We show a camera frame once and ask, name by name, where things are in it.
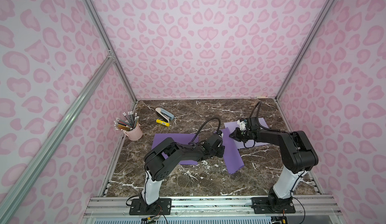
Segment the light lilac paper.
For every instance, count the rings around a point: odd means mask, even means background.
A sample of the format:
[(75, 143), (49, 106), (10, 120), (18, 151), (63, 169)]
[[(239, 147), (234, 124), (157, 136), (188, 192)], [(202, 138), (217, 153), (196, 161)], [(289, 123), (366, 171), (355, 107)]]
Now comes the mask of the light lilac paper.
[[(238, 149), (249, 149), (255, 146), (267, 145), (268, 143), (264, 142), (264, 139), (261, 139), (260, 137), (261, 127), (263, 127), (263, 130), (268, 129), (268, 125), (265, 120), (263, 118), (257, 119), (256, 117), (249, 117), (246, 118), (246, 120), (246, 130), (249, 132), (250, 140), (247, 143), (237, 142), (234, 140), (236, 147)], [(237, 122), (228, 122), (224, 125), (230, 130), (230, 133), (232, 133), (236, 128), (239, 128)]]

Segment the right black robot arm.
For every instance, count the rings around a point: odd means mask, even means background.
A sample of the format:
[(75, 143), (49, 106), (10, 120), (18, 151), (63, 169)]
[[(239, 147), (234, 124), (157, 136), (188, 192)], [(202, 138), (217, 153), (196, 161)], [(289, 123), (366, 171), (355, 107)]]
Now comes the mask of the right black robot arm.
[(319, 158), (304, 131), (287, 132), (263, 126), (257, 117), (240, 119), (230, 138), (246, 144), (268, 143), (279, 147), (283, 169), (276, 184), (270, 189), (267, 204), (270, 207), (289, 205), (301, 178), (319, 163)]

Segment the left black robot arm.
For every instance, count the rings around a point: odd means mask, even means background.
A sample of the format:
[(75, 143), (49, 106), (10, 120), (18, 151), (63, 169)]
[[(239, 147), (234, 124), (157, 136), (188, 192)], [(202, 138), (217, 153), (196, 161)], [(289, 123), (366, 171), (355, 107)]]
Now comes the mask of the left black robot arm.
[(222, 158), (224, 151), (221, 131), (216, 131), (204, 141), (188, 145), (180, 144), (171, 137), (166, 138), (144, 157), (146, 179), (141, 200), (148, 206), (158, 201), (163, 180), (180, 162), (201, 162), (212, 157)]

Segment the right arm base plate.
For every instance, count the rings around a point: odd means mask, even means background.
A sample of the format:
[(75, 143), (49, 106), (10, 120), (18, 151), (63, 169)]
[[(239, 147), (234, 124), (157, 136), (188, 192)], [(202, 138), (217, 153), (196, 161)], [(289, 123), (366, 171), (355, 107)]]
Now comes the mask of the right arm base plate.
[(294, 214), (296, 212), (291, 198), (253, 197), (251, 201), (251, 208), (255, 214)]

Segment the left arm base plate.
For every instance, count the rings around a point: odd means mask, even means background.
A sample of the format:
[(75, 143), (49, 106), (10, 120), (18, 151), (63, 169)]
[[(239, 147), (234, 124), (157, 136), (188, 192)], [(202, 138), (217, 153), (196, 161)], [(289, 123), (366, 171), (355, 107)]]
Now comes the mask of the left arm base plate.
[(141, 199), (132, 199), (129, 206), (130, 211), (129, 215), (131, 216), (154, 216), (154, 215), (170, 215), (172, 206), (172, 199), (170, 198), (159, 198), (153, 204), (146, 204), (146, 202)]

